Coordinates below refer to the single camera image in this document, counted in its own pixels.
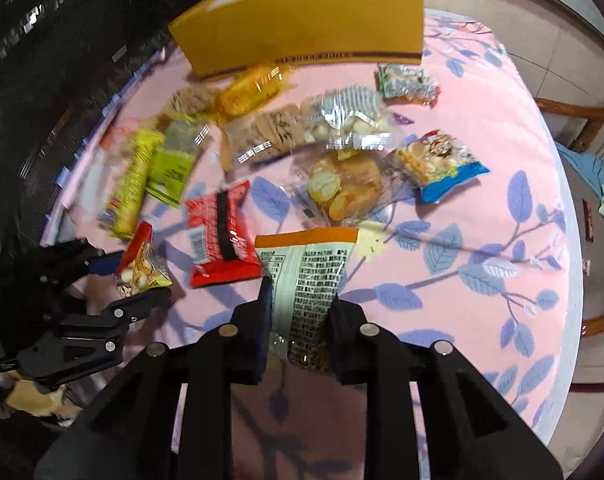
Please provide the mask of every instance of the metal screw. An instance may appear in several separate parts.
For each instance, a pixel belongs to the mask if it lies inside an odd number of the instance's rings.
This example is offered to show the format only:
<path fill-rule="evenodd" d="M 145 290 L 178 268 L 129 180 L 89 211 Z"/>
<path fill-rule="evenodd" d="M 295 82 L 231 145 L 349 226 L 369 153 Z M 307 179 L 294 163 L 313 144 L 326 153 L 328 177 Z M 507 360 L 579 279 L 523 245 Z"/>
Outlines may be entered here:
<path fill-rule="evenodd" d="M 162 343 L 151 343 L 149 346 L 146 347 L 146 353 L 149 354 L 151 357 L 160 356 L 164 353 L 165 350 L 166 346 L 164 346 Z"/>
<path fill-rule="evenodd" d="M 359 327 L 359 331 L 365 336 L 374 337 L 380 333 L 380 327 L 373 323 L 364 323 Z"/>
<path fill-rule="evenodd" d="M 233 324 L 227 323 L 218 328 L 217 332 L 222 337 L 233 337 L 235 334 L 237 334 L 237 327 Z"/>
<path fill-rule="evenodd" d="M 450 342 L 446 341 L 445 339 L 435 341 L 433 348 L 435 349 L 435 352 L 440 355 L 448 355 L 453 353 L 453 345 L 451 345 Z"/>

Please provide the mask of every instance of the round table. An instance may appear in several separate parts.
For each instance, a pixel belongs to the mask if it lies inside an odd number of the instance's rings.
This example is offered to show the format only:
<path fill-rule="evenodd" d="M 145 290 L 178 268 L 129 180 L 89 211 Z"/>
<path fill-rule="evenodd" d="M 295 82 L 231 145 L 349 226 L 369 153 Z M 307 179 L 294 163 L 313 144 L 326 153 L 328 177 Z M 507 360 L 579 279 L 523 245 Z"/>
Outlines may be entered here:
<path fill-rule="evenodd" d="M 427 13 L 423 65 L 442 93 L 432 109 L 392 107 L 404 142 L 440 128 L 467 144 L 490 173 L 437 205 L 407 197 L 364 222 L 339 294 L 403 341 L 453 342 L 547 442 L 567 394 L 581 318 L 579 236 L 566 177 L 533 98 L 488 28 L 469 18 Z M 373 86 L 375 68 L 300 68 L 293 88 L 267 107 L 299 104 L 355 83 Z M 174 53 L 127 96 L 114 125 L 158 112 L 189 73 L 184 56 Z M 219 140 L 217 127 L 211 134 Z M 217 146 L 195 168 L 185 198 L 224 185 Z M 95 222 L 105 198 L 101 193 L 95 200 L 95 192 L 110 186 L 96 181 L 106 173 L 99 166 L 104 154 L 96 162 L 97 152 L 71 216 L 76 235 L 115 250 L 120 242 Z M 290 166 L 288 157 L 250 174 L 243 212 L 253 236 L 303 228 L 302 216 L 279 187 Z M 183 208 L 147 196 L 143 218 L 153 224 L 182 293 L 166 319 L 147 320 L 132 352 L 153 338 L 170 347 L 197 341 L 228 321 L 237 304 L 256 298 L 259 280 L 189 288 L 193 265 Z M 365 404 L 357 388 L 269 359 L 262 384 L 233 390 L 238 478 L 361 478 Z M 424 457 L 423 427 L 418 434 Z"/>

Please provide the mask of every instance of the table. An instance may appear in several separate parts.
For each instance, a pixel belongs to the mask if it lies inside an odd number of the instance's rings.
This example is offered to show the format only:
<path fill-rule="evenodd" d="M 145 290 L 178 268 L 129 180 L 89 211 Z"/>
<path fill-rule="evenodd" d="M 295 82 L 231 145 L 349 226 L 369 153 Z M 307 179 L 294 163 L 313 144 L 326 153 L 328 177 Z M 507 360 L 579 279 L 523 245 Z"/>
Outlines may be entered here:
<path fill-rule="evenodd" d="M 533 98 L 485 25 L 427 12 L 423 65 L 442 94 L 433 109 L 392 107 L 405 142 L 441 128 L 462 139 L 491 173 L 437 205 L 408 197 L 365 222 L 339 293 L 404 341 L 454 342 L 548 442 L 572 376 L 581 320 L 581 253 L 566 176 Z M 374 64 L 355 63 L 301 68 L 294 88 L 269 107 L 349 84 L 373 86 L 374 70 Z M 158 112 L 186 84 L 189 71 L 182 54 L 173 54 L 126 100 L 115 126 Z M 219 140 L 216 127 L 211 134 Z M 195 169 L 186 197 L 224 184 L 217 146 Z M 102 180 L 104 153 L 100 158 L 95 148 L 90 156 L 95 158 L 82 187 L 64 190 L 76 196 L 71 218 L 76 235 L 116 250 L 120 242 L 95 222 L 106 197 L 97 191 L 111 185 L 108 176 Z M 301 216 L 278 187 L 290 165 L 289 157 L 249 176 L 243 212 L 253 235 L 302 228 Z M 170 347 L 194 342 L 226 322 L 234 306 L 256 297 L 258 280 L 188 287 L 192 256 L 182 208 L 148 196 L 143 219 L 153 224 L 183 297 L 166 319 L 147 320 L 132 335 L 137 345 L 131 354 L 152 338 Z M 418 433 L 424 457 L 423 428 Z M 233 390 L 238 478 L 361 478 L 364 438 L 365 394 L 330 376 L 270 359 L 260 386 Z M 423 468 L 425 478 L 425 461 Z"/>

